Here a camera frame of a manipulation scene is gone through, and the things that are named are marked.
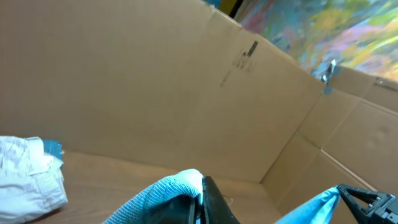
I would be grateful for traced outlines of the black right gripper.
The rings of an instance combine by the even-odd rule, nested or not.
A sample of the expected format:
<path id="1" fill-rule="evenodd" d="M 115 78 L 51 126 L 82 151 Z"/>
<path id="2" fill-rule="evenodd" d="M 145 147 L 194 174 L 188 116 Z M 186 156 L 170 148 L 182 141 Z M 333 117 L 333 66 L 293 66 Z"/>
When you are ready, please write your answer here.
<path id="1" fill-rule="evenodd" d="M 337 189 L 358 223 L 397 224 L 397 198 L 394 195 L 346 184 L 338 185 Z"/>

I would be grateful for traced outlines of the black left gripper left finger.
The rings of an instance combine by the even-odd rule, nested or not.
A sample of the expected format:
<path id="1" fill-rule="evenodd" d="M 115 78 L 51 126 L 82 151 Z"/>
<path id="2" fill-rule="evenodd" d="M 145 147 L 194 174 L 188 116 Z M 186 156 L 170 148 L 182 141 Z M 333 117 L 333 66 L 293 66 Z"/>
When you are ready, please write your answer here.
<path id="1" fill-rule="evenodd" d="M 147 224 L 194 224 L 196 198 L 179 195 L 146 213 Z"/>

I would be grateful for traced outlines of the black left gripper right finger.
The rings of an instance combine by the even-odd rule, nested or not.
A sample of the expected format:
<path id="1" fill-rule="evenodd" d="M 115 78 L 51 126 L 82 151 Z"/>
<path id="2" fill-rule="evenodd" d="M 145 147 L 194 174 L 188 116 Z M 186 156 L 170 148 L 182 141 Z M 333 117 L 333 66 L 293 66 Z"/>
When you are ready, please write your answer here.
<path id="1" fill-rule="evenodd" d="M 201 224 L 240 224 L 226 203 L 222 193 L 212 177 L 206 176 L 202 181 L 203 205 L 201 207 Z"/>

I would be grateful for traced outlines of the light blue printed t-shirt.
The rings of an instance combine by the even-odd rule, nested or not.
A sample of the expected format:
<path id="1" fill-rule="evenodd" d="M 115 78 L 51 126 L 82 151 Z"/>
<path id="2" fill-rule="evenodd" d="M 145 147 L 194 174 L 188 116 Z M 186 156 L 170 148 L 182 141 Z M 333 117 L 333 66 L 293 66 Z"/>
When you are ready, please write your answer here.
<path id="1" fill-rule="evenodd" d="M 183 170 L 177 174 L 164 177 L 143 191 L 139 192 L 124 205 L 118 208 L 105 223 L 144 223 L 144 216 L 159 205 L 178 197 L 187 196 L 198 199 L 203 204 L 203 175 L 196 169 Z M 333 212 L 340 201 L 339 191 L 332 187 L 301 206 L 295 208 L 277 223 L 330 223 Z"/>

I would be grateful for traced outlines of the beige pants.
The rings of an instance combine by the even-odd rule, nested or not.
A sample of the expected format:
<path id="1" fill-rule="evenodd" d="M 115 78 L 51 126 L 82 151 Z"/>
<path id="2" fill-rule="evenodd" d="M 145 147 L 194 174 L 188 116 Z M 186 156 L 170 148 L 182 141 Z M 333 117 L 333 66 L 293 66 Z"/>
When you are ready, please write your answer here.
<path id="1" fill-rule="evenodd" d="M 40 137 L 1 136 L 1 223 L 26 223 L 68 203 L 62 168 L 44 163 Z"/>

